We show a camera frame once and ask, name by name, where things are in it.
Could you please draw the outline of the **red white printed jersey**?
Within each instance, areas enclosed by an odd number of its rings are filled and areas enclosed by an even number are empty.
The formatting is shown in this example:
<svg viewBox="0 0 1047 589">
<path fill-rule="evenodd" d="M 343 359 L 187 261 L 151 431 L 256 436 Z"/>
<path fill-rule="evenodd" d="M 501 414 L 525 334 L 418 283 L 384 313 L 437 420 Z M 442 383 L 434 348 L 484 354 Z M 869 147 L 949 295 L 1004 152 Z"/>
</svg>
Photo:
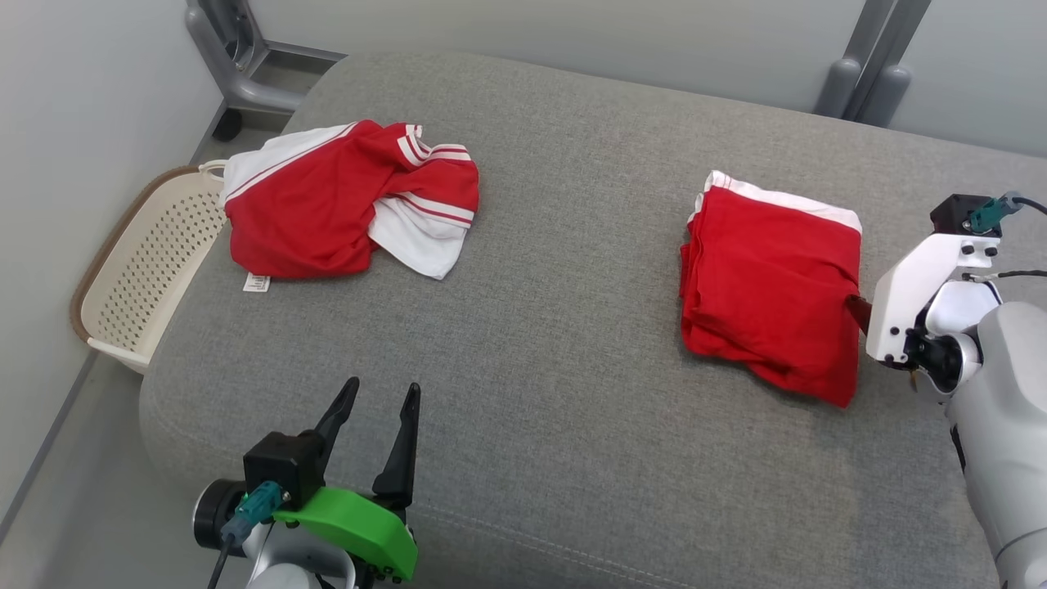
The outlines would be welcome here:
<svg viewBox="0 0 1047 589">
<path fill-rule="evenodd" d="M 481 204 L 467 149 L 427 146 L 420 124 L 364 119 L 293 132 L 220 169 L 232 260 L 281 280 L 365 272 L 375 250 L 441 280 Z"/>
</svg>

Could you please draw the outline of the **grey double metal post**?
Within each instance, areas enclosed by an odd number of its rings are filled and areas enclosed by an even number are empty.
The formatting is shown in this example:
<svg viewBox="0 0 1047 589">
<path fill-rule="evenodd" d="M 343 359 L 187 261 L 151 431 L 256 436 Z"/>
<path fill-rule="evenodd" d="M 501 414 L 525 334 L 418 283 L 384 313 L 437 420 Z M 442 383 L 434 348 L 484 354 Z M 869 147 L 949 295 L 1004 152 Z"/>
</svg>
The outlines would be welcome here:
<svg viewBox="0 0 1047 589">
<path fill-rule="evenodd" d="M 865 0 L 841 59 L 830 65 L 814 113 L 889 127 L 913 80 L 903 59 L 932 0 Z"/>
</svg>

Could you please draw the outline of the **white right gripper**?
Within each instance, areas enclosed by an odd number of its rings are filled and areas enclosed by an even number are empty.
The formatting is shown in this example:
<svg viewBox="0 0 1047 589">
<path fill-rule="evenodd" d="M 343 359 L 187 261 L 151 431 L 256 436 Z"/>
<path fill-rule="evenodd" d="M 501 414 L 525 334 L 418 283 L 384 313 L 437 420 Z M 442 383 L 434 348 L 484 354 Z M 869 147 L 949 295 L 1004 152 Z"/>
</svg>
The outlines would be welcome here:
<svg viewBox="0 0 1047 589">
<path fill-rule="evenodd" d="M 847 311 L 863 335 L 866 352 L 876 362 L 905 362 L 905 333 L 958 268 L 992 268 L 989 249 L 1000 237 L 935 232 L 892 266 L 875 285 L 872 302 L 857 294 L 847 298 Z"/>
</svg>

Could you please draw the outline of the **cream perforated laundry basket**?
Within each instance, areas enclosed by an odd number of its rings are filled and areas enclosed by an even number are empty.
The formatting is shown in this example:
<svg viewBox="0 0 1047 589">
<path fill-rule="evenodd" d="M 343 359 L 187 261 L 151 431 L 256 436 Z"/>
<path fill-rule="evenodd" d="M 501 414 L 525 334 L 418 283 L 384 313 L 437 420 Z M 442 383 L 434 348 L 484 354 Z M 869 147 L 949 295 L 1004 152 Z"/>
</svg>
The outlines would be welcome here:
<svg viewBox="0 0 1047 589">
<path fill-rule="evenodd" d="M 147 373 L 195 272 L 226 224 L 223 160 L 160 174 L 117 220 L 79 281 L 71 327 L 90 349 Z"/>
</svg>

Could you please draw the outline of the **grey metal wheeled frame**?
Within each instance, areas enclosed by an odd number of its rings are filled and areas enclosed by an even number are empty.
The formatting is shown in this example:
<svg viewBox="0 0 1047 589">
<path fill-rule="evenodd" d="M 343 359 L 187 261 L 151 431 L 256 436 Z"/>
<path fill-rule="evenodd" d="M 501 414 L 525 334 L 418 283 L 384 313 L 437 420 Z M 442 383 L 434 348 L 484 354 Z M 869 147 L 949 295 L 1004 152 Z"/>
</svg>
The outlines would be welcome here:
<svg viewBox="0 0 1047 589">
<path fill-rule="evenodd" d="M 294 115 L 309 91 L 276 83 L 279 70 L 292 77 L 321 77 L 344 58 L 343 53 L 268 40 L 249 0 L 186 0 L 184 25 L 222 94 L 211 130 L 220 142 L 229 142 L 240 133 L 246 112 Z"/>
</svg>

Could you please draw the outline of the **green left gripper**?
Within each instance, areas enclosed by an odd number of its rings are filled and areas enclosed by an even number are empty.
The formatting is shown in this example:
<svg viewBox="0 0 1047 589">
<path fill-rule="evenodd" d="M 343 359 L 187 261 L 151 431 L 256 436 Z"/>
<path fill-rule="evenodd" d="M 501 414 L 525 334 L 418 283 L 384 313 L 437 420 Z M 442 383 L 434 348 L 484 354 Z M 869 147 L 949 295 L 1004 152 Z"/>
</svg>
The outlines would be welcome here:
<svg viewBox="0 0 1047 589">
<path fill-rule="evenodd" d="M 350 417 L 360 380 L 347 379 L 344 387 L 319 420 L 315 433 L 322 441 L 318 473 L 333 451 L 341 425 Z M 421 387 L 409 385 L 399 413 L 400 428 L 384 469 L 371 485 L 371 500 L 341 488 L 319 488 L 300 509 L 277 509 L 272 518 L 299 523 L 326 543 L 378 568 L 385 577 L 410 582 L 416 572 L 418 547 L 407 525 L 393 512 L 405 512 L 414 502 L 416 445 L 421 420 Z"/>
</svg>

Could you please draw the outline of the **red shorts with white band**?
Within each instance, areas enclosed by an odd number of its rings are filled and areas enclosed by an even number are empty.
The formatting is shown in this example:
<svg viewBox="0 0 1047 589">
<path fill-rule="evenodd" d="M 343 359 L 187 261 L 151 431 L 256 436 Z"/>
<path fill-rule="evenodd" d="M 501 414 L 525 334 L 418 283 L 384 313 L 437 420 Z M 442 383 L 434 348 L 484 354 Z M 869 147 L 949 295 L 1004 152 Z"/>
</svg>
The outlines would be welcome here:
<svg viewBox="0 0 1047 589">
<path fill-rule="evenodd" d="M 714 169 L 681 246 L 681 338 L 782 390 L 847 407 L 857 391 L 861 221 Z"/>
</svg>

